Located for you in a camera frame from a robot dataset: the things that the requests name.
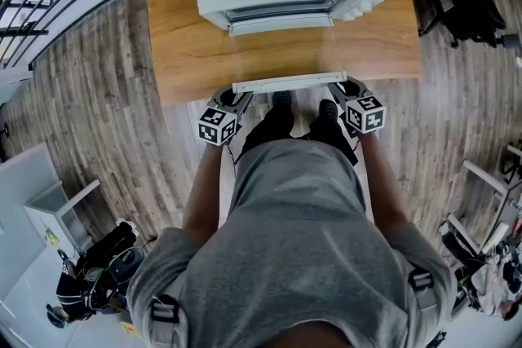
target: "wooden table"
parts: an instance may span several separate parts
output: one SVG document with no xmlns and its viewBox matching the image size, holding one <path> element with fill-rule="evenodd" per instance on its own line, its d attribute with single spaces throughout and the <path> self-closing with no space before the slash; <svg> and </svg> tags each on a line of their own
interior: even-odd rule
<svg viewBox="0 0 522 348">
<path fill-rule="evenodd" d="M 154 72 L 163 107 L 211 97 L 234 81 L 345 70 L 362 80 L 419 77 L 411 0 L 385 0 L 352 22 L 229 37 L 197 0 L 148 0 Z"/>
</svg>

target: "black shoe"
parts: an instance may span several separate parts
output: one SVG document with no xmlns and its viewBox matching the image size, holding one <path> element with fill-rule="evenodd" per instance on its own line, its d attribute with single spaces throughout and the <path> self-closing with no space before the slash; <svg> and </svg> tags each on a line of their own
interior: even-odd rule
<svg viewBox="0 0 522 348">
<path fill-rule="evenodd" d="M 319 103 L 319 118 L 337 123 L 337 104 L 332 100 L 323 99 Z"/>
<path fill-rule="evenodd" d="M 272 96 L 272 107 L 285 106 L 292 108 L 292 94 L 289 91 L 277 91 Z"/>
</svg>

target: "gray t-shirt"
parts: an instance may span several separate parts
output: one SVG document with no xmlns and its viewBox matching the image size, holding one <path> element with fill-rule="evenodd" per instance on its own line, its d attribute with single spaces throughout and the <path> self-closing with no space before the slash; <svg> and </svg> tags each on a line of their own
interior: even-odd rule
<svg viewBox="0 0 522 348">
<path fill-rule="evenodd" d="M 409 283 L 412 264 L 431 273 L 433 303 Z M 143 335 L 152 297 L 182 272 L 191 348 L 256 347 L 312 320 L 338 327 L 357 348 L 423 347 L 456 291 L 413 224 L 387 242 L 367 219 L 361 185 L 338 149 L 298 139 L 240 159 L 228 220 L 206 244 L 177 228 L 161 233 L 130 286 Z"/>
</svg>

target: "wooden floor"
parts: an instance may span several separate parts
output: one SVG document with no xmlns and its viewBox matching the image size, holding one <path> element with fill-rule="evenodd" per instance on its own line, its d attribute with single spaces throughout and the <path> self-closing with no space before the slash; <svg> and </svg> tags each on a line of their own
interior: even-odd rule
<svg viewBox="0 0 522 348">
<path fill-rule="evenodd" d="M 509 29 L 522 33 L 522 0 L 497 0 Z M 465 43 L 449 47 L 438 28 L 422 38 L 422 79 L 367 83 L 388 106 L 382 146 L 405 194 L 409 216 L 431 242 L 447 213 L 465 214 L 479 240 L 489 225 L 490 191 L 462 168 L 467 158 L 490 173 L 502 150 L 522 131 L 520 51 Z M 67 191 L 93 178 L 100 194 L 80 210 L 95 238 L 112 219 L 133 218 L 144 238 L 179 224 L 203 145 L 193 136 L 205 101 L 159 107 L 151 71 L 145 0 L 116 0 L 69 30 L 35 65 L 35 78 L 0 112 L 10 124 L 5 141 L 14 155 L 47 141 Z M 296 133 L 325 94 L 300 92 Z M 256 97 L 241 138 L 268 110 Z M 223 162 L 222 206 L 233 187 L 229 155 Z"/>
</svg>

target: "black pants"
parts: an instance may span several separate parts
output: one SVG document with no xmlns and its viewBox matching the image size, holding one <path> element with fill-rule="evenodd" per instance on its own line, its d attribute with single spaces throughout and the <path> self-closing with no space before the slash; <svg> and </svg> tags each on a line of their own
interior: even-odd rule
<svg viewBox="0 0 522 348">
<path fill-rule="evenodd" d="M 469 253 L 459 244 L 457 237 L 452 232 L 448 232 L 441 237 L 442 243 L 448 251 L 464 265 L 466 274 L 470 277 L 485 264 L 484 256 L 476 257 Z"/>
<path fill-rule="evenodd" d="M 290 131 L 294 127 L 294 114 L 286 106 L 270 109 L 267 116 L 248 134 L 241 155 L 262 143 L 291 139 Z M 310 124 L 310 132 L 299 139 L 309 139 L 327 143 L 339 149 L 355 165 L 357 158 L 341 131 L 339 123 L 318 117 Z"/>
<path fill-rule="evenodd" d="M 113 256 L 130 248 L 135 242 L 136 235 L 132 233 L 131 225 L 122 222 L 101 241 L 92 245 L 82 258 L 84 258 L 87 269 L 92 267 L 105 268 Z"/>
</svg>

